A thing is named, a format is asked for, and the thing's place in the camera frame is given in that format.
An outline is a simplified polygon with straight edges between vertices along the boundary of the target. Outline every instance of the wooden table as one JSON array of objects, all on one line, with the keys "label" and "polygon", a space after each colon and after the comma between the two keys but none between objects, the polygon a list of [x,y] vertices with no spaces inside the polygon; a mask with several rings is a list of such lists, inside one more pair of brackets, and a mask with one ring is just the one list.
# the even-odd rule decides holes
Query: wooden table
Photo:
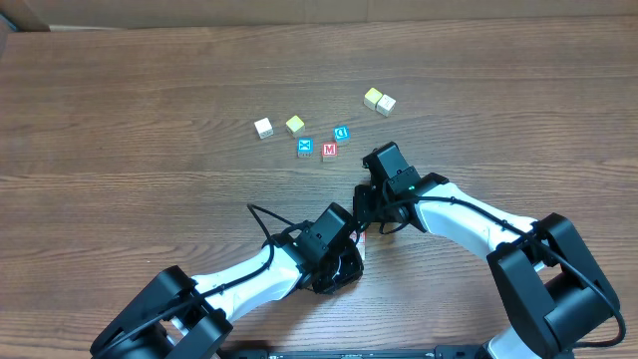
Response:
[{"label": "wooden table", "polygon": [[[254,255],[247,202],[295,221],[350,208],[361,157],[388,141],[499,208],[573,220],[629,324],[621,346],[578,357],[636,357],[638,18],[11,34],[0,85],[0,357],[88,358],[160,270]],[[362,104],[373,86],[398,100],[389,119]],[[316,144],[340,124],[351,144],[335,163],[296,159],[293,115]],[[229,341],[429,348],[507,325],[458,245],[373,226],[366,251],[356,285],[264,305]]]}]

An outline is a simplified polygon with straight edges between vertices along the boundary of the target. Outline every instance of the robotic arm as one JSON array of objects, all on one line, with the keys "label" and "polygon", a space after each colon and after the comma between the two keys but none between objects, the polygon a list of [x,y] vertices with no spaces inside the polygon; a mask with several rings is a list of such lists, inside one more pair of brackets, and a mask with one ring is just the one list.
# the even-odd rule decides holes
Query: robotic arm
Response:
[{"label": "robotic arm", "polygon": [[[177,266],[166,269],[98,336],[91,347],[94,359],[210,358],[231,323],[255,307],[299,288],[333,293],[358,279],[363,263],[349,235],[371,222],[380,222],[380,231],[388,222],[400,223],[397,229],[411,224],[487,261],[511,327],[487,342],[477,358],[573,357],[570,349],[578,340],[611,316],[621,327],[615,342],[622,340],[618,297],[568,219],[555,213],[540,221],[512,215],[442,176],[421,178],[394,143],[375,149],[363,163],[371,182],[355,187],[354,216],[332,203],[316,222],[272,237],[262,225],[267,245],[221,272],[188,278]],[[294,230],[300,234],[293,239]],[[562,272],[543,283],[536,272],[558,263]],[[176,345],[161,320],[184,335]]]}]

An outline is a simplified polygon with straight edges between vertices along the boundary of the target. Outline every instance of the cable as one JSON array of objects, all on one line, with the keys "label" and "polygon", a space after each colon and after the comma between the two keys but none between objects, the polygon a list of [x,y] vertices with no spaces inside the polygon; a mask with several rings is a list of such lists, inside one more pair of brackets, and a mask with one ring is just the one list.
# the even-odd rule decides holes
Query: cable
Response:
[{"label": "cable", "polygon": [[[259,224],[259,226],[261,227],[261,230],[263,230],[264,234],[266,235],[266,239],[268,242],[268,245],[270,247],[270,253],[268,254],[268,260],[266,260],[266,262],[259,267],[258,269],[256,269],[255,271],[248,273],[242,277],[239,277],[237,279],[234,279],[228,283],[225,284],[221,284],[215,288],[212,288],[210,290],[207,290],[199,295],[195,295],[193,296],[193,298],[181,303],[181,304],[176,304],[176,303],[169,303],[168,307],[164,310],[161,311],[159,313],[159,315],[157,315],[155,318],[148,320],[147,322],[145,322],[144,324],[138,326],[136,329],[130,331],[129,333],[127,333],[126,335],[124,335],[123,337],[121,337],[120,339],[114,341],[113,343],[111,343],[109,346],[107,346],[106,348],[102,349],[101,351],[98,352],[98,354],[96,354],[93,359],[100,359],[102,357],[104,357],[109,351],[111,351],[113,348],[115,348],[116,346],[124,343],[126,340],[134,337],[135,335],[139,334],[140,332],[142,332],[143,330],[151,327],[152,325],[159,323],[160,321],[162,321],[164,318],[166,318],[166,320],[168,320],[169,318],[175,316],[177,313],[179,313],[180,311],[184,310],[185,308],[191,306],[191,305],[195,305],[198,304],[200,302],[203,302],[206,297],[209,297],[211,295],[223,292],[226,289],[230,289],[233,286],[237,285],[237,284],[241,284],[247,280],[250,280],[254,277],[256,277],[257,275],[261,274],[264,270],[268,269],[268,267],[270,267],[270,264],[272,263],[272,260],[274,259],[275,256],[275,245],[274,245],[274,240],[272,239],[272,237],[270,236],[270,232],[268,231],[268,228],[266,228],[266,225],[263,223],[263,221],[261,220],[261,218],[259,217],[259,215],[257,215],[257,213],[255,212],[255,210],[259,210],[262,211],[268,215],[271,215],[279,220],[281,220],[282,222],[290,225],[291,227],[297,227],[297,226],[301,226],[302,224],[307,223],[307,221],[302,222],[302,223],[298,223],[295,224],[293,222],[291,222],[290,220],[279,216],[273,212],[271,212],[268,209],[264,209],[258,205],[254,205],[252,203],[249,203],[246,205],[248,207],[248,210],[250,211],[250,213],[252,214],[252,216],[255,218],[255,220],[257,221],[257,224]],[[284,230],[284,232],[286,232],[288,230],[288,232],[293,231],[295,229],[290,229],[290,227],[286,228]]]},{"label": "cable", "polygon": [[[399,206],[401,204],[416,203],[416,202],[419,202],[419,201],[422,201],[422,200],[426,200],[426,201],[442,201],[442,202],[448,202],[448,203],[452,203],[452,204],[460,204],[460,205],[463,205],[465,207],[468,207],[468,208],[474,210],[475,212],[481,214],[482,216],[484,216],[484,217],[486,217],[486,218],[488,218],[490,220],[493,220],[494,222],[496,222],[497,224],[499,224],[503,228],[505,228],[505,229],[507,229],[507,230],[509,230],[509,231],[511,231],[513,233],[516,233],[516,234],[524,237],[525,239],[527,239],[527,241],[529,241],[536,248],[542,250],[545,254],[549,255],[550,257],[555,258],[572,275],[578,277],[578,279],[582,280],[594,293],[596,293],[596,295],[598,295],[598,297],[600,299],[602,299],[602,301],[605,302],[605,304],[611,309],[611,311],[613,313],[613,316],[616,318],[616,321],[618,322],[618,334],[616,335],[616,337],[614,339],[611,339],[611,340],[605,340],[605,341],[600,341],[600,342],[576,342],[574,344],[574,346],[573,346],[574,348],[607,348],[607,347],[612,347],[614,345],[618,345],[625,339],[625,336],[627,335],[627,325],[625,323],[625,319],[623,318],[622,314],[620,313],[620,310],[616,309],[616,307],[611,303],[611,300],[609,300],[609,298],[607,298],[607,296],[598,288],[597,285],[592,283],[591,280],[589,280],[589,278],[587,278],[578,269],[576,269],[573,265],[571,265],[560,254],[558,254],[558,253],[554,252],[553,250],[551,250],[551,248],[548,245],[545,245],[545,244],[537,241],[535,238],[533,238],[527,232],[516,228],[515,226],[509,224],[506,220],[498,218],[497,216],[491,214],[487,210],[477,206],[474,203],[471,203],[471,202],[468,202],[468,201],[465,201],[465,200],[462,200],[462,199],[457,199],[455,197],[417,196],[417,197],[413,197],[413,198],[409,198],[409,199],[400,199],[400,200],[394,201],[392,203],[389,203],[389,204],[379,208],[375,212],[375,215],[372,215],[371,217],[374,218],[376,215],[379,215],[379,214],[383,213],[385,210],[388,210],[390,208]],[[391,230],[390,232],[395,232],[395,231],[398,231],[399,229],[402,229],[404,227],[403,224],[405,224],[405,223],[402,223],[402,225],[397,227],[396,230]]]}]

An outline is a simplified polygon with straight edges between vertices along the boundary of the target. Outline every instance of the black cable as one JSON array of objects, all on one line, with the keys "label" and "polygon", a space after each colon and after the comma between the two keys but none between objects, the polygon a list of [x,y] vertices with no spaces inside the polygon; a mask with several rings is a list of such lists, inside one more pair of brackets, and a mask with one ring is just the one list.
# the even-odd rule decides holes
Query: black cable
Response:
[{"label": "black cable", "polygon": [[255,210],[259,210],[262,211],[266,214],[269,214],[279,220],[281,220],[282,222],[290,225],[290,226],[301,226],[302,224],[307,223],[306,222],[302,222],[302,223],[298,223],[298,224],[294,224],[293,222],[291,222],[290,220],[279,216],[273,212],[271,212],[268,209],[264,209],[260,206],[254,205],[254,204],[247,204],[246,205],[248,207],[248,210],[250,211],[250,213],[252,214],[252,216],[255,218],[255,220],[257,221],[257,223],[259,224],[259,226],[261,227],[261,230],[263,230],[264,234],[266,235],[266,239],[268,241],[268,245],[270,247],[270,253],[268,254],[268,260],[266,260],[265,263],[263,263],[263,265],[261,267],[259,267],[258,269],[256,269],[255,271],[248,273],[242,277],[239,277],[237,279],[234,279],[228,283],[225,284],[221,284],[215,288],[212,288],[210,290],[207,290],[203,293],[200,293],[198,295],[193,296],[193,298],[181,303],[181,304],[171,304],[167,309],[165,309],[164,311],[162,311],[159,315],[157,315],[155,318],[148,320],[147,322],[145,322],[144,324],[138,326],[136,329],[130,331],[129,333],[127,333],[126,335],[124,335],[123,337],[121,337],[120,339],[114,341],[113,343],[111,343],[109,346],[107,346],[106,348],[102,349],[100,352],[98,352],[97,355],[95,355],[93,357],[93,359],[100,359],[103,356],[105,356],[109,351],[111,351],[113,348],[115,348],[116,346],[124,343],[126,340],[134,337],[135,335],[138,335],[140,332],[142,332],[143,330],[151,327],[152,325],[159,323],[160,321],[162,321],[163,319],[168,320],[170,318],[172,318],[173,316],[175,316],[177,313],[179,313],[180,311],[186,309],[187,307],[191,306],[191,305],[195,305],[198,304],[200,302],[203,302],[204,300],[206,300],[206,297],[209,297],[211,295],[223,292],[226,289],[230,289],[233,286],[237,285],[237,284],[241,284],[247,280],[250,280],[254,277],[256,277],[257,275],[261,274],[264,270],[268,269],[268,267],[270,267],[270,264],[272,263],[272,260],[274,259],[275,256],[275,244],[274,244],[274,240],[272,239],[272,237],[270,236],[270,232],[268,231],[268,228],[266,228],[266,225],[263,223],[263,221],[261,220],[261,218],[259,217],[259,215],[257,215],[257,213],[255,212]]},{"label": "black cable", "polygon": [[508,223],[506,220],[504,219],[500,219],[497,216],[491,214],[490,212],[488,212],[487,210],[477,206],[474,203],[462,200],[462,199],[457,199],[455,197],[442,197],[442,196],[417,196],[417,197],[413,197],[413,198],[408,198],[408,199],[400,199],[397,201],[394,201],[392,203],[386,204],[385,206],[379,208],[376,212],[375,215],[371,216],[372,218],[374,218],[376,215],[383,213],[384,211],[402,205],[402,204],[407,204],[407,203],[416,203],[419,201],[442,201],[442,202],[448,202],[448,203],[452,203],[452,204],[460,204],[463,205],[465,207],[468,207],[472,210],[474,210],[475,212],[481,214],[482,216],[493,220],[495,223],[499,224],[500,226],[502,226],[503,228],[516,233],[522,237],[524,237],[525,239],[527,239],[527,241],[529,241],[532,245],[534,245],[536,248],[542,250],[545,254],[549,255],[550,257],[555,258],[564,268],[566,268],[572,275],[578,277],[580,280],[582,280],[594,293],[596,293],[596,295],[598,295],[598,297],[600,299],[602,299],[603,302],[605,302],[605,304],[609,307],[609,309],[611,309],[614,317],[616,318],[616,321],[618,322],[618,335],[616,335],[616,337],[614,339],[611,340],[605,340],[605,341],[600,341],[600,342],[576,342],[574,344],[574,348],[607,348],[607,347],[612,347],[614,345],[618,345],[620,344],[624,339],[625,336],[627,335],[627,325],[625,323],[625,319],[623,318],[622,314],[620,313],[619,309],[616,309],[616,307],[612,304],[611,300],[609,300],[609,298],[607,298],[607,296],[598,288],[597,285],[595,285],[594,283],[591,282],[591,280],[589,280],[589,278],[587,278],[584,274],[582,274],[578,269],[576,269],[573,265],[571,265],[565,258],[563,258],[560,254],[554,252],[553,250],[551,250],[551,248],[549,248],[548,245],[545,245],[539,241],[537,241],[535,238],[533,238],[531,235],[529,235],[527,232],[516,228],[515,226],[511,225],[510,223]]}]

